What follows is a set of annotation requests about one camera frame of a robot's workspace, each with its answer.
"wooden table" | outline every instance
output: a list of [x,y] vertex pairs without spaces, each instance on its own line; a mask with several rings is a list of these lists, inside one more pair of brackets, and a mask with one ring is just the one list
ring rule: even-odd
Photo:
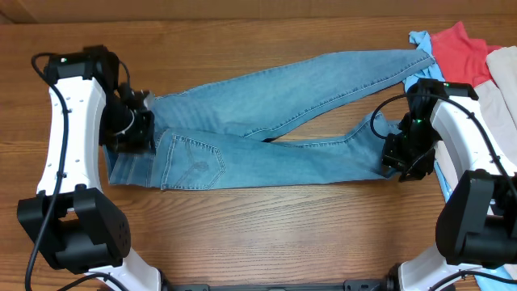
[[[175,21],[0,26],[0,289],[21,290],[32,242],[16,219],[43,172],[50,127],[48,88],[31,55],[105,44],[125,61],[135,88],[162,95],[315,57],[366,49],[408,49],[408,32],[438,32],[464,20],[471,37],[517,44],[511,16]],[[343,135],[397,85],[338,108],[284,140]],[[400,119],[403,101],[383,110]],[[127,215],[133,247],[175,284],[342,282],[383,276],[435,239],[443,197],[435,175],[419,182],[371,181],[209,192],[110,187]],[[39,257],[35,290],[76,278]],[[458,284],[476,289],[473,280]],[[90,281],[80,289],[100,286]]]

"light blue jeans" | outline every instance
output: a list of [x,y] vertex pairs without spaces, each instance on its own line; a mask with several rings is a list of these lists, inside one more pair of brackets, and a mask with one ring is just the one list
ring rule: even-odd
[[[342,137],[269,141],[434,63],[421,50],[329,53],[163,96],[152,108],[156,154],[105,150],[109,181],[208,190],[389,178],[370,116]],[[375,126],[397,131],[381,114]]]

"jeans back pocket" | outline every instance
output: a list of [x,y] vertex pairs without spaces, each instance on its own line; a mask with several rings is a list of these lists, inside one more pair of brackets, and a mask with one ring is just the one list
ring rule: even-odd
[[167,140],[161,189],[208,190],[224,173],[221,152],[215,146],[176,134]]

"wooden surface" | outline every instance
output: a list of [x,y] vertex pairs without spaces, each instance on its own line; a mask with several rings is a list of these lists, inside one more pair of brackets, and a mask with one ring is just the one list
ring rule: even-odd
[[[517,18],[463,17],[472,37],[517,44]],[[158,95],[232,78],[322,53],[404,49],[408,32],[438,32],[457,18],[177,21],[0,27],[0,290],[21,290],[32,242],[16,220],[19,199],[35,195],[50,127],[48,88],[32,54],[105,44],[125,61],[135,88]],[[284,140],[344,134],[397,85],[311,120]],[[404,102],[386,107],[400,119]],[[434,242],[443,197],[433,174],[419,182],[371,181],[209,192],[110,187],[128,216],[133,247],[176,284],[341,282],[383,276]],[[34,290],[74,278],[39,257]],[[84,284],[94,290],[97,282]],[[459,284],[476,289],[473,280]]]
[[286,19],[403,15],[517,15],[515,0],[0,0],[15,23]]

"red clothing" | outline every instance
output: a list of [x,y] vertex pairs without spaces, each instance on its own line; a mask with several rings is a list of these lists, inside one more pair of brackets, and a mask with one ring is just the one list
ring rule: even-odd
[[469,39],[461,21],[431,35],[431,45],[445,81],[469,83],[474,87],[492,78],[486,56],[501,48],[486,45],[485,40]]

